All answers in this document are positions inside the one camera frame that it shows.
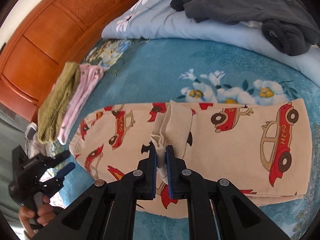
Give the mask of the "person's left hand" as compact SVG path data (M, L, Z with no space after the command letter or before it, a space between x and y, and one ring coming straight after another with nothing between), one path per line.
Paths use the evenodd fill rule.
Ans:
M54 218L57 217L54 212L54 207L50 205L50 199L47 196L42 197L42 205L37 209L37 213L26 206L21 206L19 209L18 218L24 228L26 239L32 239L36 235L36 232L31 228L30 223L30 220L34 219L36 215L38 215L36 221L42 226L47 226Z

